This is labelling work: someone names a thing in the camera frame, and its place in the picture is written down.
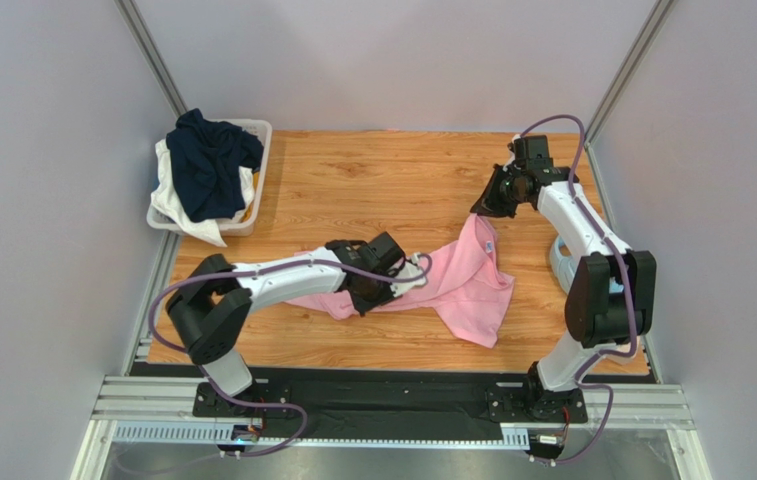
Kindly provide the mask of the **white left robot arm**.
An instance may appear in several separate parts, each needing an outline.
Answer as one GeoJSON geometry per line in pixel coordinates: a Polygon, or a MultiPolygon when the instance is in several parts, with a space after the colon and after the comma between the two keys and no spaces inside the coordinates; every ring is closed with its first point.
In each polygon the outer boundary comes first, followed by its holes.
{"type": "Polygon", "coordinates": [[[253,375],[236,349],[248,319],[270,306],[311,295],[341,293],[364,315],[427,283],[429,256],[406,255],[388,233],[370,241],[332,240],[324,246],[263,263],[205,258],[191,276],[168,287],[158,301],[185,353],[219,392],[236,398],[253,375]]]}

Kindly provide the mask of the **pink t shirt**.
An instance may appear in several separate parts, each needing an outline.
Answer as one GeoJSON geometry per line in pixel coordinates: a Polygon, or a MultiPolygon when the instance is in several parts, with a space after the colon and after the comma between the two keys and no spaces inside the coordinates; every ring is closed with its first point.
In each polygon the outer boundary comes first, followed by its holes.
{"type": "Polygon", "coordinates": [[[498,268],[497,232],[485,218],[472,214],[457,240],[430,254],[434,265],[427,284],[378,307],[380,313],[429,308],[450,333],[486,348],[511,304],[515,278],[498,268]]]}

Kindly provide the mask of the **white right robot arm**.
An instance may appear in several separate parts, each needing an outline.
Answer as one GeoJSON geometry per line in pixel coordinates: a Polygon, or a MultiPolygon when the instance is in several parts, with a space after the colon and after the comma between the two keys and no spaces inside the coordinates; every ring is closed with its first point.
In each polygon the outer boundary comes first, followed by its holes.
{"type": "Polygon", "coordinates": [[[657,263],[632,249],[589,203],[571,167],[558,167],[544,135],[516,135],[508,163],[496,165],[473,214],[512,218],[529,204],[555,228],[575,263],[567,331],[527,373],[526,415],[548,420],[577,400],[586,374],[605,356],[628,358],[652,324],[657,263]]]}

